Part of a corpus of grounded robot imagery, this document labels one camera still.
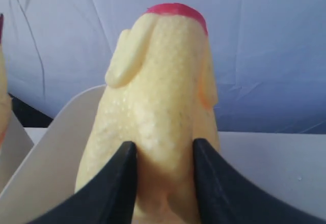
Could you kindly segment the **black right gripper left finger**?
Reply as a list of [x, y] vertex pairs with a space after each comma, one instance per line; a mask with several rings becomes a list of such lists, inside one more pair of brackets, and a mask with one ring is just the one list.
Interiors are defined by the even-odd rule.
[[124, 142], [81, 190], [32, 223], [131, 223], [137, 191], [137, 149]]

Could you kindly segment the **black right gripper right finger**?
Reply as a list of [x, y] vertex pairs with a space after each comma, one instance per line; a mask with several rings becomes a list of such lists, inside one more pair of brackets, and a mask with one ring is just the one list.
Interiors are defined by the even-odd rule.
[[193, 142], [194, 181], [204, 224], [325, 223], [265, 192], [232, 167], [204, 138]]

